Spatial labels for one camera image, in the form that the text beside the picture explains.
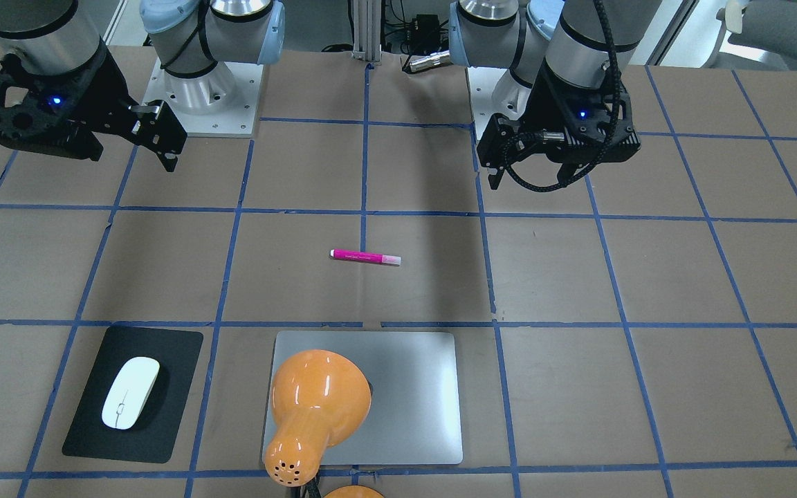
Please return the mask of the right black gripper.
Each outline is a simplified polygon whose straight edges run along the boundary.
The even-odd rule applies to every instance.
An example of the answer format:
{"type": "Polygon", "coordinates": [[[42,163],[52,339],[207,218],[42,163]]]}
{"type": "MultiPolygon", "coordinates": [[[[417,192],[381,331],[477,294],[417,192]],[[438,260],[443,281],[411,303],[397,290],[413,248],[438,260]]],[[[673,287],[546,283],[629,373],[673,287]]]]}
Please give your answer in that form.
{"type": "Polygon", "coordinates": [[[59,76],[69,110],[60,145],[66,150],[101,150],[92,132],[120,136],[153,152],[168,173],[174,172],[187,131],[163,100],[137,104],[113,55],[98,45],[76,69],[59,76]]]}

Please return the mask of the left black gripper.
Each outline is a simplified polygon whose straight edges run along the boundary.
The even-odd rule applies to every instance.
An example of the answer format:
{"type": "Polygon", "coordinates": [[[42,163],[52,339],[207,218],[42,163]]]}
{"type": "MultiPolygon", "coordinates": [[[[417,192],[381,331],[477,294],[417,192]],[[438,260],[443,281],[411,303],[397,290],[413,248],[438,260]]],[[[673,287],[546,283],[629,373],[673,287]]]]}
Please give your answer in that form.
{"type": "Polygon", "coordinates": [[[604,145],[595,160],[586,165],[556,162],[559,147],[565,144],[565,122],[572,104],[608,104],[612,112],[611,125],[616,125],[621,101],[621,73],[616,65],[608,64],[602,73],[601,83],[595,88],[576,87],[557,76],[543,64],[533,85],[533,91],[520,123],[503,114],[493,114],[477,145],[477,155],[482,166],[491,172],[488,183],[492,190],[499,189],[505,173],[528,190],[544,187],[527,182],[513,170],[513,164],[532,154],[544,154],[548,160],[560,165],[556,174],[559,184],[572,184],[591,173],[602,163],[601,158],[610,145],[613,131],[608,132],[604,145]]]}

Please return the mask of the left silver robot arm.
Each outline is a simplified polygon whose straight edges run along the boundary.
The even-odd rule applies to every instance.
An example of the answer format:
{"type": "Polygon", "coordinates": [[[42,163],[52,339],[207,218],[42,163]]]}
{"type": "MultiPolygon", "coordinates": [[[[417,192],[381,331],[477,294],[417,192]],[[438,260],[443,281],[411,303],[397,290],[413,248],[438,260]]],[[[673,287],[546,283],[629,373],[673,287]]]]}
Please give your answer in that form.
{"type": "Polygon", "coordinates": [[[496,190],[506,174],[532,192],[578,182],[640,150],[623,69],[658,1],[457,1],[448,20],[452,63],[502,68],[528,98],[494,111],[477,155],[496,190]]]}

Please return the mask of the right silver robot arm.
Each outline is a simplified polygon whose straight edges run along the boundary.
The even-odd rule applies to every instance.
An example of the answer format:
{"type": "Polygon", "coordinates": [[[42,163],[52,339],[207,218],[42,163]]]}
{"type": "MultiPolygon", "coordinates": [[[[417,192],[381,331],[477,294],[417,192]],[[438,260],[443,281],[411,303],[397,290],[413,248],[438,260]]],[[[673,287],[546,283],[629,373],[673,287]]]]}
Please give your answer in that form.
{"type": "Polygon", "coordinates": [[[0,145],[97,161],[99,133],[173,172],[187,132],[167,103],[141,104],[76,1],[0,1],[0,145]]]}

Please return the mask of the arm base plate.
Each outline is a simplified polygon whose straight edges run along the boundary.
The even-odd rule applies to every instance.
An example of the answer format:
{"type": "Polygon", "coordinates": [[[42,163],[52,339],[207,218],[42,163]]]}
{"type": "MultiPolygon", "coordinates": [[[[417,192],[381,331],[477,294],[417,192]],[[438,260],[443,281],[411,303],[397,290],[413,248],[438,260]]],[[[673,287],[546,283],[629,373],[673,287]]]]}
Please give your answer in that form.
{"type": "Polygon", "coordinates": [[[180,78],[156,60],[143,102],[167,103],[191,138],[252,138],[264,69],[219,62],[205,75],[180,78]]]}
{"type": "Polygon", "coordinates": [[[468,67],[467,76],[475,139],[483,138],[493,114],[503,114],[510,120],[518,120],[523,114],[531,89],[516,82],[510,70],[468,67]]]}

